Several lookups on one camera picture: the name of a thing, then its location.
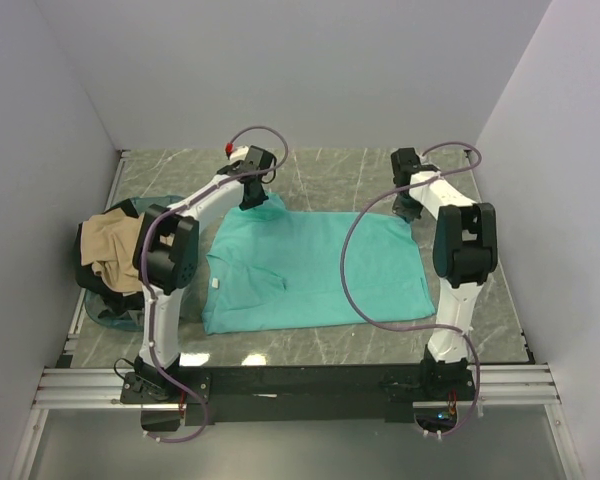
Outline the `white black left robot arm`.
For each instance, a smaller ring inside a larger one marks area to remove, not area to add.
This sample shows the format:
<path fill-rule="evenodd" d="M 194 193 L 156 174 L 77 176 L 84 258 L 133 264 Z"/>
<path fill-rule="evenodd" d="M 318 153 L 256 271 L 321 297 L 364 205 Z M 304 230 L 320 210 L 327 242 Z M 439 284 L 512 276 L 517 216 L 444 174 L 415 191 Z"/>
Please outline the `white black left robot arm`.
<path fill-rule="evenodd" d="M 262 205 L 268 199 L 263 178 L 276 165 L 275 155 L 260 147 L 230 149 L 228 163 L 201 189 L 144 213 L 133 258 L 144 297 L 143 341 L 134 372 L 156 401 L 169 401 L 179 392 L 180 305 L 197 269 L 200 234 L 234 207 Z"/>

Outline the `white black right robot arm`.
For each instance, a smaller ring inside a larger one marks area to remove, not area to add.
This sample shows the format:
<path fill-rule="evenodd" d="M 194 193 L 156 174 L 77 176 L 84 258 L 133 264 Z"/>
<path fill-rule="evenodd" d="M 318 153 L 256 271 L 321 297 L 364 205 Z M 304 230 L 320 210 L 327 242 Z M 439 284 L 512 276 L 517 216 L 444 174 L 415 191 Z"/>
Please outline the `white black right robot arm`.
<path fill-rule="evenodd" d="M 479 293 L 497 267 L 496 212 L 444 180 L 415 148 L 399 148 L 390 159 L 394 185 L 410 187 L 396 195 L 394 212 L 412 222 L 426 211 L 436 221 L 432 262 L 439 301 L 418 378 L 424 395 L 440 399 L 471 382 L 465 336 Z"/>

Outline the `teal t-shirt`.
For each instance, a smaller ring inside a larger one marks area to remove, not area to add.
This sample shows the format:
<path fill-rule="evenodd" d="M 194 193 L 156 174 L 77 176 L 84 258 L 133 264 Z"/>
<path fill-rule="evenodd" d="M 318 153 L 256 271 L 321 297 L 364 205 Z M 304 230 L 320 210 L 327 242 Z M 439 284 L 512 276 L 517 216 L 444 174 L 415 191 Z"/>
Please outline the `teal t-shirt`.
<path fill-rule="evenodd" d="M 435 311 L 417 243 L 403 220 L 302 212 L 276 194 L 231 209 L 206 255 L 206 334 L 413 321 Z"/>

